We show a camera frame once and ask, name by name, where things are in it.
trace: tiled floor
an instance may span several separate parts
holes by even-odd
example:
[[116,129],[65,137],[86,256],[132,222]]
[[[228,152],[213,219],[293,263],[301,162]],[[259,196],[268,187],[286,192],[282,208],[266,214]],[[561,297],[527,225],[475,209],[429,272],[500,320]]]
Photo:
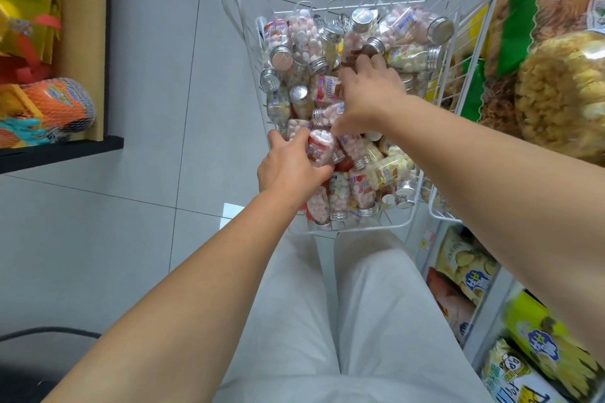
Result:
[[[265,128],[220,1],[112,0],[111,23],[110,133],[125,148],[0,176],[0,332],[105,330],[257,192]],[[318,244],[328,268],[331,240]],[[63,372],[88,345],[21,339],[0,362]]]

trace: forearm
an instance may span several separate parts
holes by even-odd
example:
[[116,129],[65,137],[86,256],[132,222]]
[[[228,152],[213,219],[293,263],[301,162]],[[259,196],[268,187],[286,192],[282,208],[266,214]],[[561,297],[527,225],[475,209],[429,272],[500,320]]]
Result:
[[494,256],[605,358],[605,171],[409,97],[382,132]]
[[210,401],[296,206],[261,193],[102,336],[49,402]]

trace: white wire basket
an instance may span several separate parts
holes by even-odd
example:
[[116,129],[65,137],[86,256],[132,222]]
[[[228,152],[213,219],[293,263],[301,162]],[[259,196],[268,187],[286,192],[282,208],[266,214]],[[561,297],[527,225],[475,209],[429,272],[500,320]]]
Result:
[[[292,10],[274,11],[272,9],[272,0],[265,0],[266,10],[263,10],[263,13],[253,13],[251,16],[246,7],[244,7],[243,0],[221,1],[234,29],[246,44],[258,101],[261,106],[262,115],[265,118],[266,130],[276,128],[276,125],[266,115],[266,93],[258,85],[260,73],[263,69],[263,54],[265,49],[263,30],[268,21],[277,18],[287,18],[295,7],[293,6]],[[231,1],[235,2],[237,11],[231,9]],[[382,2],[381,0],[358,0],[354,2],[354,4],[347,4],[345,0],[330,0],[323,8],[318,8],[314,3],[305,1],[299,2],[297,6],[304,6],[312,11],[314,15],[319,15],[326,21],[332,21],[337,19],[341,14],[350,15],[357,8],[388,9],[393,3],[397,2],[409,6],[422,6],[430,12],[448,17],[453,22],[454,34],[449,42],[442,45],[445,51],[443,54],[444,59],[441,67],[433,76],[432,85],[427,92],[427,96],[432,97],[427,100],[430,100],[434,105],[442,106],[444,95],[446,99],[454,100],[456,98],[458,104],[453,106],[452,111],[459,115],[470,85],[470,77],[473,76],[474,68],[485,40],[489,18],[493,12],[493,0],[389,0],[389,2]],[[479,22],[482,23],[480,33],[469,37],[469,31],[472,30],[473,25]],[[468,54],[463,59],[458,60],[458,56],[462,53]],[[470,63],[468,73],[454,78],[451,74],[458,70],[463,61],[469,61]],[[457,84],[459,87],[458,91],[454,93],[456,96],[451,93],[445,93],[446,89],[452,86],[454,80],[456,80],[454,84]],[[424,172],[420,171],[416,178],[416,188],[413,198],[414,205],[411,208],[401,210],[397,208],[385,209],[377,207],[376,213],[371,217],[358,218],[349,214],[350,218],[347,221],[332,222],[331,229],[328,232],[403,227],[413,221],[421,201],[429,203],[429,213],[435,218],[453,222],[459,221],[447,207],[443,207],[443,201],[440,200],[439,193],[434,186],[430,187],[427,194],[428,188],[426,184],[423,186],[424,180]],[[290,229],[298,233],[325,231],[319,229],[313,221],[308,220],[304,213],[296,217]]]

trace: leg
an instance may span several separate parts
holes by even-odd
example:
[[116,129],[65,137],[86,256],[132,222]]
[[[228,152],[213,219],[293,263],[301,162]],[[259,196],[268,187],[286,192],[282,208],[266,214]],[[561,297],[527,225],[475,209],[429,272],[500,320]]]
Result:
[[340,233],[335,243],[343,374],[485,398],[426,282],[390,231]]
[[262,277],[223,385],[339,372],[314,238],[287,231]]

